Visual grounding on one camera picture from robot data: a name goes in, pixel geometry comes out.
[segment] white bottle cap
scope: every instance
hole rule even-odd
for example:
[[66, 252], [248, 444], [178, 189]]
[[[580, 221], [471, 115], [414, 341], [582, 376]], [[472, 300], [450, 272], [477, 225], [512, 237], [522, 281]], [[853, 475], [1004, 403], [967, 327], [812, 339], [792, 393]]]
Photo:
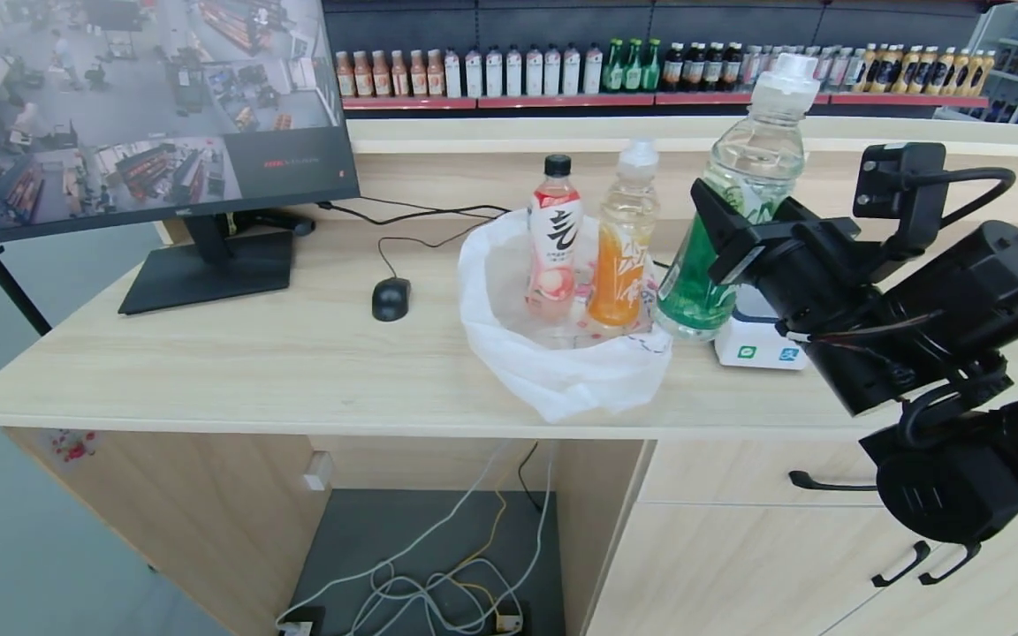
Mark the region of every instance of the white bottle cap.
[[756, 77], [752, 104], [764, 104], [788, 111], [807, 112], [819, 94], [815, 79], [815, 57], [781, 53], [771, 70]]

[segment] wooden desk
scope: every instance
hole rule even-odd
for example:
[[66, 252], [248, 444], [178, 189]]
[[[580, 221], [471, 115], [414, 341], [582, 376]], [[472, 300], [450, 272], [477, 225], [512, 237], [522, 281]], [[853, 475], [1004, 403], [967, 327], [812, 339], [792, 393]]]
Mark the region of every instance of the wooden desk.
[[[573, 157], [573, 180], [598, 196], [614, 155], [599, 140], [566, 141], [586, 149]], [[817, 168], [797, 191], [807, 205], [849, 206], [848, 141], [813, 151]], [[425, 152], [442, 142], [425, 140]], [[357, 160], [364, 193], [436, 206], [512, 206], [538, 180], [530, 153], [548, 152], [518, 140], [518, 152], [428, 157], [401, 140], [400, 154], [357, 143], [369, 146]], [[969, 162], [1018, 165], [1007, 153]], [[664, 257], [689, 217], [674, 190], [692, 180], [701, 161], [692, 154], [664, 153], [660, 184], [673, 203], [654, 246]], [[417, 178], [396, 178], [401, 164]], [[1013, 207], [1002, 198], [985, 214], [1018, 220], [1012, 196]], [[360, 203], [351, 206], [399, 214]], [[725, 369], [706, 346], [678, 343], [653, 404], [547, 424], [469, 352], [457, 245], [389, 245], [412, 280], [412, 309], [377, 323], [369, 297], [388, 275], [375, 249], [384, 231], [318, 216], [284, 292], [120, 317], [132, 272], [0, 371], [0, 426], [232, 633], [272, 633], [290, 602], [330, 493], [304, 486], [313, 452], [331, 453], [337, 488], [464, 490], [502, 439], [518, 442], [492, 475], [534, 439], [558, 444], [569, 635], [1018, 632], [1018, 519], [945, 584], [918, 585], [922, 567], [878, 589], [869, 577], [912, 555], [917, 538], [872, 494], [788, 483], [789, 470], [869, 480], [856, 440], [893, 423], [889, 408], [851, 419], [815, 371]], [[444, 238], [464, 223], [385, 233]], [[938, 249], [972, 226], [955, 225]], [[1018, 398], [1018, 342], [1006, 354], [1017, 385], [995, 404]], [[61, 426], [99, 431], [96, 455], [64, 463], [46, 431]], [[530, 482], [543, 467], [529, 466]], [[956, 555], [934, 548], [929, 564], [944, 571]]]

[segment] orange juice bottle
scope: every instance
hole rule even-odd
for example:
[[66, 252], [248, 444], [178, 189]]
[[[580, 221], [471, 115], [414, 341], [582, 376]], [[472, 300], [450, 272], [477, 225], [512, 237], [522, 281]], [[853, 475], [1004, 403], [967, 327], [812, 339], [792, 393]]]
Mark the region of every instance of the orange juice bottle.
[[605, 335], [625, 333], [642, 315], [643, 267], [659, 220], [658, 169], [654, 141], [631, 140], [619, 155], [619, 177], [600, 206], [600, 254], [586, 314], [590, 329]]

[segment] green glass bottle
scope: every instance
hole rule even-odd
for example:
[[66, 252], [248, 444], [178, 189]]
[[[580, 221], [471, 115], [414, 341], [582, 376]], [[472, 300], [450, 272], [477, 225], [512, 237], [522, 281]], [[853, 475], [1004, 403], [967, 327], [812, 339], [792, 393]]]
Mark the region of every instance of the green glass bottle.
[[611, 52], [607, 54], [607, 67], [603, 69], [603, 90], [619, 93], [623, 90], [623, 41], [614, 37]]
[[623, 91], [627, 93], [638, 93], [642, 88], [642, 63], [639, 61], [641, 50], [642, 41], [633, 37], [631, 49], [626, 53], [626, 67], [623, 69]]
[[651, 47], [646, 49], [646, 57], [642, 61], [642, 91], [655, 93], [659, 89], [659, 79], [662, 76], [662, 67], [659, 65], [659, 45], [662, 41], [657, 37], [647, 40]]

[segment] person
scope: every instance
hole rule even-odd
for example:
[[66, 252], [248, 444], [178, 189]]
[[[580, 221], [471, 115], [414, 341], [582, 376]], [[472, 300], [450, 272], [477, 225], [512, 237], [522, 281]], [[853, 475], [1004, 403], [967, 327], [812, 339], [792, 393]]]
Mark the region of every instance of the person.
[[69, 76], [69, 84], [72, 85], [74, 91], [80, 91], [81, 81], [77, 79], [77, 65], [73, 62], [73, 53], [69, 48], [69, 41], [61, 36], [60, 30], [55, 28], [51, 33], [53, 37], [57, 38], [56, 43], [53, 44], [54, 65], [64, 69], [65, 75]]

